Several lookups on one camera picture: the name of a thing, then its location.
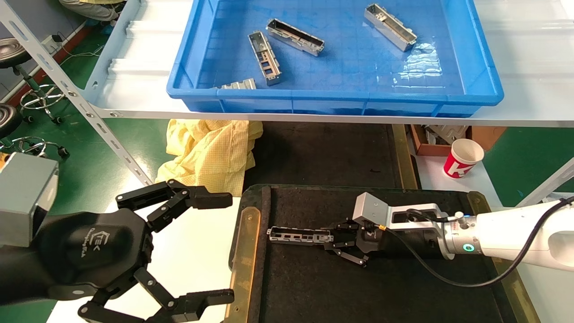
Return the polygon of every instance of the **person's leg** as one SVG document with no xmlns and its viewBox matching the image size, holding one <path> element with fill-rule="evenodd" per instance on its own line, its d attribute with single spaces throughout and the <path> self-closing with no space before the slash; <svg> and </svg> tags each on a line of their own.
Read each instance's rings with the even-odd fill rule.
<svg viewBox="0 0 574 323">
<path fill-rule="evenodd" d="M 118 19 L 118 13 L 114 9 L 106 8 L 101 5 L 80 2 L 79 0 L 60 0 L 60 3 L 84 17 L 99 21 L 112 21 Z"/>
</svg>

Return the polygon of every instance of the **white shelf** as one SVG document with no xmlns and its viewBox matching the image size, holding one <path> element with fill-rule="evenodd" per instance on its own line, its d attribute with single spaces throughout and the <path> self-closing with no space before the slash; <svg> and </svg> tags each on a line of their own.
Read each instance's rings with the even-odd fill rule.
<svg viewBox="0 0 574 323">
<path fill-rule="evenodd" d="M 88 83 L 103 87 L 84 93 L 103 117 L 574 127 L 569 0 L 475 0 L 506 96 L 468 119 L 190 112 L 165 88 L 192 0 L 137 1 L 129 0 L 116 27 L 126 32 L 110 38 Z"/>
</svg>

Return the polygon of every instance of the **person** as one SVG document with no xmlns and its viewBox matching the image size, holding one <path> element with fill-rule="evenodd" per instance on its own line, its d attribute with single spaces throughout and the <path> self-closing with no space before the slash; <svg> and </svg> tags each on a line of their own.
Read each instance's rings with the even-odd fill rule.
<svg viewBox="0 0 574 323">
<path fill-rule="evenodd" d="M 81 14 L 86 18 L 99 21 L 109 21 L 114 26 L 118 20 L 119 13 L 113 5 L 122 3 L 124 0 L 59 0 L 67 9 Z"/>
</svg>

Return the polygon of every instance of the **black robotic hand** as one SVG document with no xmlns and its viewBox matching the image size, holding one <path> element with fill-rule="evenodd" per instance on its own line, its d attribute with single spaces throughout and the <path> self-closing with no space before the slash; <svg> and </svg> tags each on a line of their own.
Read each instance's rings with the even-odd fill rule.
<svg viewBox="0 0 574 323">
<path fill-rule="evenodd" d="M 118 211 L 47 217 L 30 247 L 0 248 L 0 305 L 35 299 L 67 301 L 93 295 L 78 310 L 91 323 L 142 323 L 143 319 L 104 308 L 138 282 L 162 308 L 145 322 L 188 322 L 209 305 L 231 303 L 232 290 L 189 293 L 173 298 L 146 270 L 159 232 L 190 207 L 221 209 L 229 193 L 175 180 L 116 197 Z M 145 221 L 134 211 L 166 201 Z"/>
</svg>

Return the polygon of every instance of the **brass strip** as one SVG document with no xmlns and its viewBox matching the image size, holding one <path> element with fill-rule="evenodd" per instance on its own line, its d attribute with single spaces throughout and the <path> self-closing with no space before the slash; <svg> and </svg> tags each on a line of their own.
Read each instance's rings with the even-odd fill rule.
<svg viewBox="0 0 574 323">
<path fill-rule="evenodd" d="M 486 198 L 481 193 L 469 192 L 467 197 L 474 214 L 491 212 Z M 512 263 L 509 260 L 495 257 L 492 258 L 492 262 L 498 274 L 501 274 Z M 518 270 L 511 272 L 501 283 L 510 302 L 510 306 L 512 307 L 512 311 L 514 312 L 514 317 L 516 317 L 516 321 L 518 323 L 540 323 L 538 314 L 526 292 Z"/>
<path fill-rule="evenodd" d="M 405 190 L 418 190 L 419 187 L 414 173 L 413 161 L 410 158 L 409 142 L 406 139 L 405 125 L 392 126 L 402 188 Z"/>
<path fill-rule="evenodd" d="M 235 301 L 227 305 L 225 323 L 247 322 L 260 222 L 261 212 L 256 207 L 249 206 L 241 211 L 231 270 L 231 288 L 235 293 Z"/>
</svg>

